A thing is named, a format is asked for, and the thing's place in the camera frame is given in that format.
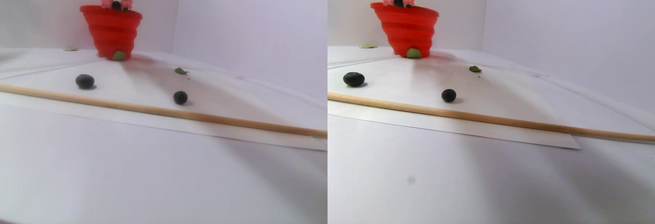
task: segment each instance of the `black stone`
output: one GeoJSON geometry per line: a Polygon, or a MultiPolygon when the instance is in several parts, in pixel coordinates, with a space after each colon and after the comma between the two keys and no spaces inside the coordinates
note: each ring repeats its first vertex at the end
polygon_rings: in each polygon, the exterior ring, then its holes
{"type": "Polygon", "coordinates": [[[189,96],[187,96],[187,93],[184,91],[177,91],[175,92],[175,95],[173,95],[173,100],[175,100],[175,103],[178,105],[182,105],[183,103],[186,103],[187,100],[189,100],[189,96]]]}
{"type": "Polygon", "coordinates": [[[348,84],[348,86],[360,86],[364,83],[364,75],[358,74],[357,72],[348,72],[348,74],[343,76],[343,82],[348,84]]]}
{"type": "Polygon", "coordinates": [[[394,4],[396,5],[396,7],[400,7],[400,8],[405,7],[405,5],[403,4],[403,0],[394,0],[394,4]]]}
{"type": "Polygon", "coordinates": [[[457,97],[457,93],[454,92],[452,89],[446,89],[442,92],[442,99],[444,99],[445,102],[452,102],[455,98],[457,97]]]}
{"type": "Polygon", "coordinates": [[[112,4],[112,9],[114,9],[115,11],[121,11],[121,2],[114,1],[114,3],[112,4]]]}
{"type": "Polygon", "coordinates": [[[95,82],[93,77],[87,74],[78,75],[75,79],[75,83],[80,88],[91,88],[95,82]]]}

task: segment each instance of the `small leaf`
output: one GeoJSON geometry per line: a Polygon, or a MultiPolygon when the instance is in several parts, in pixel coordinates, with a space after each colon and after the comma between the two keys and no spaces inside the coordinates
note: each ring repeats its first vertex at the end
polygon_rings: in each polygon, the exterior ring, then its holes
{"type": "Polygon", "coordinates": [[[468,70],[471,71],[471,72],[482,72],[482,70],[480,70],[480,68],[478,68],[475,65],[469,67],[468,70]]]}
{"type": "Polygon", "coordinates": [[[175,68],[175,72],[177,74],[187,74],[187,71],[183,70],[182,68],[175,68]]]}

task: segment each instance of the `wooden dowel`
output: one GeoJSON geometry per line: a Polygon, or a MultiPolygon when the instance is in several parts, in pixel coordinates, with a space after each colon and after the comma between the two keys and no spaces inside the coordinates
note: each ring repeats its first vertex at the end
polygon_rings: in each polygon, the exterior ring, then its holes
{"type": "Polygon", "coordinates": [[[95,105],[95,106],[108,107],[113,109],[121,109],[126,111],[136,111],[136,112],[141,112],[143,114],[154,114],[159,116],[177,117],[180,119],[190,119],[195,121],[226,124],[226,125],[240,126],[245,128],[255,128],[259,130],[268,130],[273,132],[293,133],[294,135],[328,137],[328,131],[326,130],[314,130],[310,128],[299,128],[299,127],[285,126],[280,124],[261,123],[255,121],[248,121],[244,119],[234,119],[230,117],[220,117],[220,116],[213,116],[209,114],[199,114],[190,111],[180,111],[175,109],[153,107],[149,105],[139,105],[134,103],[117,102],[113,100],[103,100],[99,98],[92,98],[86,96],[56,93],[52,91],[42,91],[38,89],[25,88],[21,86],[11,86],[7,84],[0,84],[0,91],[6,93],[13,93],[17,95],[26,95],[26,96],[34,96],[39,98],[51,99],[51,100],[60,100],[64,102],[74,102],[74,103],[82,103],[85,105],[95,105]]]}
{"type": "Polygon", "coordinates": [[[353,103],[358,105],[367,105],[370,107],[392,109],[396,111],[412,112],[416,114],[427,114],[427,115],[440,116],[440,117],[450,117],[454,119],[465,119],[469,121],[478,121],[482,123],[501,124],[501,125],[515,126],[521,128],[532,128],[536,130],[545,130],[545,131],[552,131],[552,132],[572,133],[573,135],[595,136],[595,137],[615,138],[615,139],[623,139],[623,140],[636,140],[636,141],[643,141],[643,142],[655,142],[655,136],[649,136],[649,135],[635,135],[634,133],[619,133],[619,132],[611,132],[611,131],[604,131],[604,130],[593,130],[588,128],[576,128],[576,127],[563,126],[557,124],[537,123],[537,122],[524,121],[519,119],[508,119],[503,117],[471,114],[462,111],[452,111],[448,109],[439,109],[439,108],[425,107],[420,105],[410,105],[407,103],[396,103],[396,102],[388,102],[384,100],[374,100],[369,98],[341,95],[336,93],[328,93],[327,99],[334,100],[337,102],[353,103]]]}

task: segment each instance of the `white wall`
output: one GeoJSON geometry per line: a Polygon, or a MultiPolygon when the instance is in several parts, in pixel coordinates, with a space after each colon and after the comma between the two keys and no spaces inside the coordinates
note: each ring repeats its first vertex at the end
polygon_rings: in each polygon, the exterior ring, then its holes
{"type": "MultiPolygon", "coordinates": [[[[79,7],[100,0],[0,0],[0,47],[94,49],[79,7]]],[[[143,14],[135,51],[169,52],[178,0],[134,0],[143,14]]]]}
{"type": "MultiPolygon", "coordinates": [[[[486,0],[416,0],[439,12],[433,48],[482,50],[486,0]]],[[[389,46],[370,3],[381,0],[328,0],[330,46],[389,46]]]]}
{"type": "Polygon", "coordinates": [[[326,0],[180,0],[173,53],[327,99],[326,0]]]}
{"type": "Polygon", "coordinates": [[[655,0],[488,0],[484,51],[655,114],[655,0]]]}

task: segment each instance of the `green ball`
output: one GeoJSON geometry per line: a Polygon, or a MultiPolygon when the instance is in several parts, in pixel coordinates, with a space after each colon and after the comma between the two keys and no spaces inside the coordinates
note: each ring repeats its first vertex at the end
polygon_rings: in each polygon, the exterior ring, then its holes
{"type": "Polygon", "coordinates": [[[421,58],[419,49],[407,49],[407,58],[421,58]]]}
{"type": "Polygon", "coordinates": [[[116,51],[114,52],[114,61],[124,61],[125,60],[125,52],[124,51],[116,51]]]}

